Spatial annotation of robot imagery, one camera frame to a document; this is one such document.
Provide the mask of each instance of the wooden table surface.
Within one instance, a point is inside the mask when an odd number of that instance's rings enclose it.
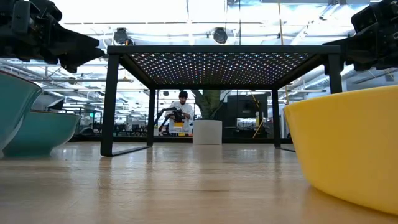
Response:
[[[136,143],[115,143],[117,150]],[[398,223],[311,187],[266,144],[156,144],[114,158],[97,142],[0,161],[0,223]]]

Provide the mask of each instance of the man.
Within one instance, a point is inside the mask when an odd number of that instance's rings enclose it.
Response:
[[[185,133],[189,133],[190,128],[189,128],[189,123],[190,120],[193,119],[193,110],[191,105],[189,105],[187,102],[188,99],[188,93],[186,91],[181,91],[179,96],[180,101],[174,101],[170,107],[176,107],[177,109],[181,109],[182,110],[182,114],[185,117],[185,121],[184,121],[184,125],[183,125],[183,132]],[[170,116],[169,119],[169,131],[170,134],[172,135],[176,135],[177,132],[174,130],[174,125],[175,125],[175,117],[174,115]]]

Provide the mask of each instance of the black metal table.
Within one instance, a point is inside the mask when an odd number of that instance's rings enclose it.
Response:
[[[340,53],[339,45],[109,46],[101,155],[152,147],[156,90],[271,90],[279,124],[278,89],[319,65],[328,68],[331,93],[342,92]],[[119,64],[149,89],[148,137],[146,146],[113,152]],[[274,125],[274,145],[280,148],[279,125]]]

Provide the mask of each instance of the white shirt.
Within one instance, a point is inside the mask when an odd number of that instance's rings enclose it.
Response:
[[[190,120],[193,120],[193,109],[192,109],[192,106],[189,105],[188,103],[185,103],[184,105],[182,105],[179,101],[174,101],[170,105],[170,107],[176,107],[177,109],[181,109],[182,112],[187,113],[187,114],[189,114],[191,116],[190,119],[185,118],[184,125],[183,125],[183,128],[182,128],[185,133],[189,133]],[[166,112],[165,117],[168,114],[170,114],[170,113],[172,113],[172,111]],[[169,119],[169,132],[170,133],[176,133],[176,131],[174,130],[174,121],[172,119]]]

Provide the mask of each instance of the yellow object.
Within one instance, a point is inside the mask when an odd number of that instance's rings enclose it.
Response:
[[[305,100],[284,111],[314,187],[398,215],[398,85]]]
[[[184,125],[183,122],[176,122],[174,123],[174,127],[182,127]]]
[[[260,125],[259,125],[258,128],[257,128],[256,133],[254,133],[254,135],[253,135],[253,138],[256,137],[256,134],[259,132],[260,128],[262,127],[262,123],[263,123],[263,122],[264,122],[264,119],[262,119]]]
[[[256,127],[260,126],[260,113],[256,112]]]

